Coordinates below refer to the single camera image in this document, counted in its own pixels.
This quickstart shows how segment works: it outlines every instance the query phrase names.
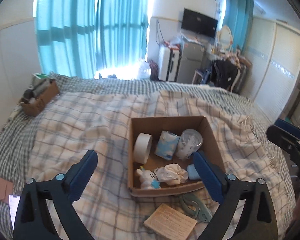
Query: stuffed toy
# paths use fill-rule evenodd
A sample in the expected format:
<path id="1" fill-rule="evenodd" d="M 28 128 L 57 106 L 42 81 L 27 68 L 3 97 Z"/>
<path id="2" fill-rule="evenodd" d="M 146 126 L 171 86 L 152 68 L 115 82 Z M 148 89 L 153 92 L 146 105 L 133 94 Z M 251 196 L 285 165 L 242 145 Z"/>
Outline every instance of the stuffed toy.
<path id="1" fill-rule="evenodd" d="M 144 168 L 137 169 L 137 174 L 141 182 L 142 189 L 158 189 L 160 182 L 157 180 L 157 176 L 152 171 L 146 171 Z"/>

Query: blue curtain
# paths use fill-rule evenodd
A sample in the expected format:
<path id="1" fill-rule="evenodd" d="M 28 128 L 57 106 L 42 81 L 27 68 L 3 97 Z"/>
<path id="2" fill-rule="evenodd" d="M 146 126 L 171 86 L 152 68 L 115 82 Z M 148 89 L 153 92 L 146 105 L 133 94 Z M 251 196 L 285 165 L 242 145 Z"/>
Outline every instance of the blue curtain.
<path id="1" fill-rule="evenodd" d="M 226 0 L 226 14 L 223 25 L 228 25 L 233 36 L 233 48 L 237 45 L 244 51 L 251 29 L 253 0 Z"/>
<path id="2" fill-rule="evenodd" d="M 37 0 L 42 71 L 93 78 L 146 51 L 147 0 Z"/>
<path id="3" fill-rule="evenodd" d="M 148 0 L 97 0 L 97 69 L 133 65 L 146 55 Z"/>

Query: sliding door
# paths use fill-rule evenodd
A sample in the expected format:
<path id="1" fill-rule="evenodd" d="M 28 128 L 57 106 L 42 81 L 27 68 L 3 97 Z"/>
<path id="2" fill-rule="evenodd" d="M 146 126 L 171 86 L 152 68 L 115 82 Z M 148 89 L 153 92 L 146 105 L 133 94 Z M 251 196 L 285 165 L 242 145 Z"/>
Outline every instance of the sliding door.
<path id="1" fill-rule="evenodd" d="M 274 122 L 286 106 L 300 71 L 300 33 L 277 24 L 273 53 L 255 102 Z"/>
<path id="2" fill-rule="evenodd" d="M 252 63 L 241 95 L 254 100 L 265 76 L 271 56 L 276 24 L 273 21 L 253 18 L 245 57 Z"/>

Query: open cardboard box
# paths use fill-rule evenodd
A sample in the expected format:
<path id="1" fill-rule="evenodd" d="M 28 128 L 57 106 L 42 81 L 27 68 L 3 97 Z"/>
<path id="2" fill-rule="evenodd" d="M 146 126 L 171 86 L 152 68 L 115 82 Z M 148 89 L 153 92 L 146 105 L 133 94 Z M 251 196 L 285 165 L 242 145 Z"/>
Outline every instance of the open cardboard box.
<path id="1" fill-rule="evenodd" d="M 54 79 L 50 79 L 50 86 L 39 95 L 33 104 L 25 104 L 20 100 L 23 111 L 26 115 L 37 116 L 42 112 L 45 106 L 57 95 L 59 94 L 59 88 Z"/>
<path id="2" fill-rule="evenodd" d="M 151 134 L 153 137 L 148 161 L 142 165 L 145 170 L 153 171 L 155 168 L 164 167 L 171 163 L 177 163 L 181 168 L 186 169 L 189 164 L 192 164 L 192 156 L 188 160 L 182 161 L 174 155 L 171 161 L 167 161 L 154 154 L 162 131 L 169 131 L 181 136 L 186 129 L 195 129 L 201 134 L 203 143 L 200 150 L 204 151 L 205 156 L 211 163 L 218 165 L 225 172 L 216 138 L 204 116 L 132 118 L 130 121 L 128 152 L 128 189 L 131 195 L 136 197 L 169 196 L 183 194 L 204 187 L 201 180 L 188 179 L 186 183 L 173 186 L 160 183 L 161 189 L 141 189 L 139 176 L 135 172 L 142 165 L 133 161 L 133 147 L 140 133 Z"/>

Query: white suitcase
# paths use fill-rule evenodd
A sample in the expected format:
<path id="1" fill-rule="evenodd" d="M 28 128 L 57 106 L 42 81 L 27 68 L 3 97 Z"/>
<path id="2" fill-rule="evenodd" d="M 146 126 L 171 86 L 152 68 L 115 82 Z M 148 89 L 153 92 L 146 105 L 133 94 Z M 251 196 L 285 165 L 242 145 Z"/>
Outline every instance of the white suitcase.
<path id="1" fill-rule="evenodd" d="M 158 78 L 161 81 L 174 82 L 178 69 L 180 50 L 178 47 L 160 46 L 159 51 L 159 73 Z"/>

